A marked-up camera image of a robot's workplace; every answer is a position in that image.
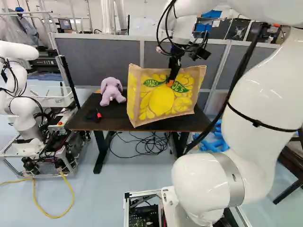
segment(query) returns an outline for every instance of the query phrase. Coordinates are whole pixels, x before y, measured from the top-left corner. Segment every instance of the yellow cable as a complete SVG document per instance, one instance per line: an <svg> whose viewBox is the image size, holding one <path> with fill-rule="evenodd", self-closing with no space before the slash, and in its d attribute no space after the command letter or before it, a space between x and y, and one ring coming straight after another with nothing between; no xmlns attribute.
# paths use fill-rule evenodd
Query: yellow cable
<svg viewBox="0 0 303 227"><path fill-rule="evenodd" d="M71 185L70 183L66 180L66 177L64 176L63 172L60 171L59 172L60 175L62 176L63 180L65 181L65 183L67 184L67 186L69 187L70 191L71 191L71 194L72 194L72 202L71 202L71 205L70 207L61 215L59 216L51 216L49 215L48 213L46 213L42 208L41 206L38 204L37 202L37 198L36 198L36 180L35 179L32 179L32 178L28 178L28 179L22 179L22 180L18 180L18 181L6 181L6 182L2 182L0 183L0 186L3 185L3 184L6 184L6 183L19 183L19 182L22 182L22 181L33 181L34 183L34 190L33 190L33 197L34 197L34 202L35 202L35 205L39 208L39 210L41 210L42 213L44 213L46 216L48 216L49 218L61 218L63 217L68 211L70 211L71 207L74 205L74 202L75 202L75 193L73 191L73 189L71 188Z"/></svg>

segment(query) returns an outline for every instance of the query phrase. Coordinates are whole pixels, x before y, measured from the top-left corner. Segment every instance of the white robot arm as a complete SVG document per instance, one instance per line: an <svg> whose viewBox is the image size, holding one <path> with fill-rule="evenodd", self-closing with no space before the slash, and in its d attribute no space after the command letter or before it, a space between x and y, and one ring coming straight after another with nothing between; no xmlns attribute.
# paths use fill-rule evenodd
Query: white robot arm
<svg viewBox="0 0 303 227"><path fill-rule="evenodd" d="M19 116L14 127L25 140L41 139L37 133L36 121L33 117L37 104L30 98L19 97L19 94L26 89L27 71L13 60L34 60L38 56L39 52L32 46L0 41L0 71L3 69L6 59L9 60L11 67L11 70L5 69L8 80L5 87L0 90L0 114L9 113Z"/></svg>
<svg viewBox="0 0 303 227"><path fill-rule="evenodd" d="M174 14L206 13L220 2L177 0L168 24L174 24ZM303 4L297 0L227 3L242 15L262 22L290 26L303 22ZM292 28L288 39L270 57L238 81L223 114L222 133L231 147L228 151L186 155L175 162L175 193L197 224L211 226L224 208L255 202L268 194L278 155L303 124L302 52L303 30ZM253 124L239 113L262 124Z"/></svg>

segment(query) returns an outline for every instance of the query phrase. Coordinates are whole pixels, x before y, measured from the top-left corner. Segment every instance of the purple plush elephant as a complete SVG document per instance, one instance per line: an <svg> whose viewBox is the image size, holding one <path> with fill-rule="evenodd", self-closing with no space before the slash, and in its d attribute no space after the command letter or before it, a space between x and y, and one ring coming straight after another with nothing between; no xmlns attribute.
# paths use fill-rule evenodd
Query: purple plush elephant
<svg viewBox="0 0 303 227"><path fill-rule="evenodd" d="M116 99L118 103L123 103L126 98L121 95L123 91L121 82L114 77L107 77L101 83L102 100L100 106L109 105L109 101Z"/></svg>

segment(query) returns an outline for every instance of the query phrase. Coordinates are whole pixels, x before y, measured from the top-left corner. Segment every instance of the computer monitor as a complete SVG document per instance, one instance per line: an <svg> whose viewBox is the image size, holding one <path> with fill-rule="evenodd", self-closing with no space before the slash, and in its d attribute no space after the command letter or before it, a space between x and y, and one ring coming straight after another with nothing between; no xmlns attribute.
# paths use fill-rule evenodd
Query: computer monitor
<svg viewBox="0 0 303 227"><path fill-rule="evenodd" d="M58 19L61 29L72 29L71 21L69 19Z"/></svg>

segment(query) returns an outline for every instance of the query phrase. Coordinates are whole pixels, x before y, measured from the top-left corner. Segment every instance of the gray partition panel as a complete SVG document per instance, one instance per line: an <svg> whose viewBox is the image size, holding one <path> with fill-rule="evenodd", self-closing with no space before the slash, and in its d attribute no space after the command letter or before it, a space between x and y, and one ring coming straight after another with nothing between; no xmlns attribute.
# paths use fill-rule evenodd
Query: gray partition panel
<svg viewBox="0 0 303 227"><path fill-rule="evenodd" d="M115 77L127 86L128 65L140 65L140 41L56 38L75 86L100 86Z"/></svg>
<svg viewBox="0 0 303 227"><path fill-rule="evenodd" d="M155 48L157 42L145 42L144 44L144 67L145 68L159 68L166 69L169 64L169 56L159 54L156 52ZM170 51L170 43L163 43L162 47ZM224 44L208 44L207 50L212 54L205 60L193 61L186 53L182 57L181 63L182 67L196 66L196 65L207 65L206 76L202 83L201 88L210 89L212 87L214 77L218 70L224 49L226 45Z"/></svg>
<svg viewBox="0 0 303 227"><path fill-rule="evenodd" d="M232 82L232 78L247 48L248 46L236 46L236 45L233 45L231 47L231 50L227 57L227 61L224 65L216 89L229 89ZM274 48L256 47L247 65L246 71L253 68L255 65L263 61L265 58L269 57L275 50L276 49Z"/></svg>
<svg viewBox="0 0 303 227"><path fill-rule="evenodd" d="M207 102L208 96L209 96L208 92L200 92L199 93L199 97L198 97L198 100L197 100L197 105L200 107L201 110L204 109L204 106Z"/></svg>

